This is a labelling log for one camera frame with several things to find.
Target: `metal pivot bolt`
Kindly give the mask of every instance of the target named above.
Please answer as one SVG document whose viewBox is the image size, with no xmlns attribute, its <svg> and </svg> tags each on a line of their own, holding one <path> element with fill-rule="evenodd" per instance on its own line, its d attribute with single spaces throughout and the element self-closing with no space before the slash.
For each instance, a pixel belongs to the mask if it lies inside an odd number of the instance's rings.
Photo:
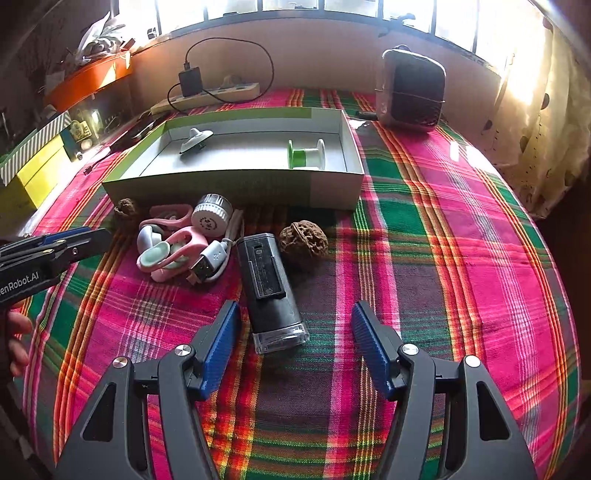
<svg viewBox="0 0 591 480">
<path fill-rule="evenodd" d="M 402 346 L 402 351 L 407 355 L 416 355 L 418 353 L 418 347 L 412 343 L 405 343 Z"/>
<path fill-rule="evenodd" d="M 466 365 L 472 368 L 476 368 L 480 366 L 480 359 L 474 355 L 468 355 L 465 359 Z"/>
<path fill-rule="evenodd" d="M 177 356 L 185 356 L 191 353 L 191 347 L 185 344 L 179 345 L 174 349 L 174 354 Z"/>
<path fill-rule="evenodd" d="M 113 367 L 115 368 L 123 368 L 127 365 L 127 359 L 124 356 L 118 356 L 115 360 L 113 360 Z"/>
</svg>

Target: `power strip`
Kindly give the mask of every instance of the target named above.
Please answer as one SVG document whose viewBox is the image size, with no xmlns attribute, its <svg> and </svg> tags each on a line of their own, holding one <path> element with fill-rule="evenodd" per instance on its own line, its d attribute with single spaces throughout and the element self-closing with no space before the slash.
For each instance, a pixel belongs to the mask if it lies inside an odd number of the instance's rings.
<svg viewBox="0 0 591 480">
<path fill-rule="evenodd" d="M 243 83 L 231 88 L 218 88 L 210 91 L 227 102 L 242 102 L 257 97 L 261 92 L 261 86 L 258 83 Z M 179 110 L 187 111 L 200 106 L 215 105 L 221 102 L 211 95 L 201 92 L 191 97 L 184 97 L 182 95 L 173 97 L 170 99 L 170 103 Z M 168 100 L 166 99 L 156 103 L 150 109 L 152 115 L 170 112 L 172 110 L 174 109 L 168 104 Z"/>
</svg>

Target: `black cable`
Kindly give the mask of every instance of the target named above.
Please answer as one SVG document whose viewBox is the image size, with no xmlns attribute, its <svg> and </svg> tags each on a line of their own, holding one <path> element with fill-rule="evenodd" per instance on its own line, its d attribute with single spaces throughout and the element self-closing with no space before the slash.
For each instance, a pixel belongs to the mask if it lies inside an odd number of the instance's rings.
<svg viewBox="0 0 591 480">
<path fill-rule="evenodd" d="M 180 85 L 181 85 L 180 83 L 175 83 L 174 85 L 172 85 L 172 87 L 170 87 L 170 90 L 166 94 L 166 100 L 167 100 L 168 104 L 170 105 L 171 109 L 176 110 L 178 113 L 182 113 L 183 115 L 188 115 L 187 113 L 183 112 L 182 110 L 179 110 L 178 108 L 176 108 L 170 101 L 170 92 L 173 91 L 173 88 L 178 87 Z"/>
<path fill-rule="evenodd" d="M 193 47 L 196 47 L 197 45 L 199 45 L 200 43 L 209 41 L 209 40 L 232 40 L 232 41 L 238 41 L 238 42 L 242 42 L 242 43 L 251 43 L 253 45 L 256 45 L 257 47 L 260 47 L 265 54 L 267 54 L 267 57 L 269 58 L 269 62 L 271 63 L 271 81 L 269 82 L 269 85 L 267 86 L 267 88 L 260 93 L 259 95 L 257 95 L 254 98 L 251 98 L 249 100 L 240 100 L 238 102 L 231 102 L 229 100 L 224 100 L 223 98 L 218 97 L 217 95 L 214 95 L 212 92 L 207 91 L 205 88 L 203 89 L 203 91 L 205 93 L 207 93 L 208 95 L 214 97 L 216 100 L 218 100 L 219 102 L 222 103 L 230 103 L 232 105 L 239 105 L 241 103 L 250 103 L 250 102 L 254 102 L 255 100 L 258 100 L 259 98 L 261 98 L 263 95 L 265 95 L 270 89 L 271 86 L 273 86 L 273 82 L 275 81 L 275 64 L 273 63 L 273 59 L 271 58 L 271 54 L 268 52 L 268 50 L 263 47 L 260 43 L 257 43 L 255 41 L 251 41 L 251 40 L 241 40 L 240 38 L 230 38 L 230 37 L 209 37 L 209 38 L 204 38 L 203 40 L 199 40 L 197 43 L 194 43 L 193 45 L 191 45 L 189 47 L 189 49 L 187 50 L 187 53 L 185 54 L 185 65 L 189 63 L 189 52 L 191 52 Z"/>
</svg>

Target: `curtain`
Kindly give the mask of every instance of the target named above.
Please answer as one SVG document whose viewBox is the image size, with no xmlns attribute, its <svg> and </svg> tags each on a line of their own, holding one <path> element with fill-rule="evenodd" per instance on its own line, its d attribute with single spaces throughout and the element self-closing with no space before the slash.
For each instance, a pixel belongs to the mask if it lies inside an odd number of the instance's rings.
<svg viewBox="0 0 591 480">
<path fill-rule="evenodd" d="M 534 218 L 582 175 L 591 145 L 591 84 L 562 33 L 533 5 L 519 12 L 483 153 Z"/>
</svg>

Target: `plaid tablecloth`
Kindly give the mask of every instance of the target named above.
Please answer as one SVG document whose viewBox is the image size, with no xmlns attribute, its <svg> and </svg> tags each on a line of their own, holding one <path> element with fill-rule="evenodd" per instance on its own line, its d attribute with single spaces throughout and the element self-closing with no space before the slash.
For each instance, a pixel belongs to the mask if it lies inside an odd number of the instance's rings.
<svg viewBox="0 0 591 480">
<path fill-rule="evenodd" d="M 334 90 L 282 90 L 245 106 L 373 110 L 374 98 Z M 238 108 L 223 105 L 217 109 Z M 210 111 L 202 108 L 194 113 Z M 273 232 L 308 219 L 326 232 L 330 256 L 291 283 L 310 342 L 278 357 L 255 354 L 238 262 L 211 286 L 184 279 L 156 284 L 135 266 L 135 238 L 115 234 L 102 258 L 72 266 L 60 285 L 30 299 L 36 319 L 31 365 L 20 381 L 33 442 L 56 462 L 110 362 L 161 357 L 238 300 L 243 329 L 220 390 L 199 404 L 222 478 L 369 478 L 394 406 L 372 388 L 350 328 L 364 299 L 402 338 L 433 356 L 472 353 L 498 383 L 523 432 L 540 478 L 573 440 L 579 359 L 569 305 L 536 227 L 488 162 L 442 125 L 431 134 L 355 130 L 367 172 L 356 210 L 265 207 L 246 211 L 246 233 Z M 113 155 L 80 172 L 37 233 L 110 226 L 113 205 L 101 181 Z M 168 473 L 157 401 L 149 403 L 158 479 Z M 433 477 L 443 430 L 434 416 L 424 477 Z"/>
</svg>

